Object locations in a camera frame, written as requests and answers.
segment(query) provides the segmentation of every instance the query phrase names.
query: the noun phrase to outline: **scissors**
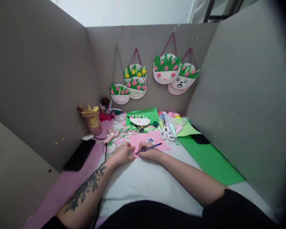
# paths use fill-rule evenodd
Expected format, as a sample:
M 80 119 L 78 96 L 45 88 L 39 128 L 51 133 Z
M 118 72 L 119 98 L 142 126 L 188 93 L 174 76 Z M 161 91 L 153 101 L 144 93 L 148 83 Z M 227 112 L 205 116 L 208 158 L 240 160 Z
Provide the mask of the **scissors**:
M 175 137 L 174 137 L 173 133 L 171 132 L 171 130 L 168 128 L 168 126 L 166 124 L 163 126 L 163 130 L 161 130 L 161 132 L 160 132 L 160 138 L 162 140 L 168 139 L 170 142 L 175 141 Z

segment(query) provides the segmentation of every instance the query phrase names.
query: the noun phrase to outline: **green construction paper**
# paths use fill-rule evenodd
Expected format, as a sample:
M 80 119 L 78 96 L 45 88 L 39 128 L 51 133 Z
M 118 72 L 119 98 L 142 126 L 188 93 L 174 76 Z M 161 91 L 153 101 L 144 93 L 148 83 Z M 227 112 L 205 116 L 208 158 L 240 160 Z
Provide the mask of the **green construction paper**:
M 183 118 L 175 118 L 174 121 L 178 123 L 178 125 L 181 125 Z M 183 129 L 177 134 L 177 137 L 183 137 L 191 134 L 201 134 L 199 131 L 195 130 L 195 128 L 192 127 L 188 121 L 182 127 Z
M 178 140 L 201 169 L 219 182 L 230 185 L 245 180 L 211 143 L 198 144 L 191 136 L 178 137 Z
M 129 120 L 128 116 L 132 115 L 145 115 L 150 119 L 150 125 L 153 124 L 154 121 L 159 122 L 159 116 L 158 116 L 158 111 L 157 108 L 149 108 L 145 110 L 138 110 L 138 111 L 130 111 L 127 112 L 127 117 L 126 117 L 126 126 L 132 126 L 133 123 Z

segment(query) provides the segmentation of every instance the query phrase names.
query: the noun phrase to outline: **tattoo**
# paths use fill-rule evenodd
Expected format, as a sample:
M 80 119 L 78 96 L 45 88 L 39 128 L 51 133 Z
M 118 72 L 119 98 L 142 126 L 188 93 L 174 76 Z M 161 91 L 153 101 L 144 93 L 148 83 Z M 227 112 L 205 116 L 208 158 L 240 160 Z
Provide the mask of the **tattoo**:
M 106 166 L 103 166 L 103 164 L 101 164 L 101 166 L 98 167 L 98 169 L 95 170 L 94 173 L 87 180 L 85 180 L 85 182 L 82 183 L 82 185 L 69 198 L 69 200 L 66 202 L 67 208 L 64 213 L 66 213 L 70 209 L 74 211 L 76 207 L 78 207 L 79 198 L 83 203 L 86 198 L 86 193 L 90 192 L 90 187 L 92 189 L 92 192 L 94 192 L 94 190 L 98 188 L 98 184 L 96 182 L 99 181 L 100 175 L 104 175 L 103 170 L 106 169 Z

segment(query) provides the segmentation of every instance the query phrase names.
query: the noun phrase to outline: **black phone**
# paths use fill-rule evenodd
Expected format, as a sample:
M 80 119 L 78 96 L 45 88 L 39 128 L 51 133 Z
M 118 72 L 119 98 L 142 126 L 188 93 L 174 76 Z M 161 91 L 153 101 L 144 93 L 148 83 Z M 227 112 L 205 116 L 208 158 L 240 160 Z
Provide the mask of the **black phone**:
M 63 169 L 66 171 L 79 171 L 83 167 L 94 145 L 95 140 L 82 141 Z
M 195 134 L 195 135 L 191 135 L 191 137 L 198 144 L 209 144 L 210 143 L 210 141 L 203 134 Z

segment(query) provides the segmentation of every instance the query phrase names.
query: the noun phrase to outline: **blue pencil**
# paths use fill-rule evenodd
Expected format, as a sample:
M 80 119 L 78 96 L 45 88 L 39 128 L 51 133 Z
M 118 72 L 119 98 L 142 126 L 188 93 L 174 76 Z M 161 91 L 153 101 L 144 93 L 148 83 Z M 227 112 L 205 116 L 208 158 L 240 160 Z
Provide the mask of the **blue pencil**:
M 154 145 L 154 146 L 152 146 L 152 147 L 149 147 L 149 148 L 143 149 L 143 150 L 141 150 L 141 151 L 139 151 L 139 152 L 145 152 L 145 151 L 147 151 L 147 150 L 149 150 L 149 149 L 152 149 L 152 148 L 155 148 L 155 147 L 157 147 L 157 146 L 159 146 L 159 145 L 162 145 L 162 143 L 159 143 L 159 144 Z

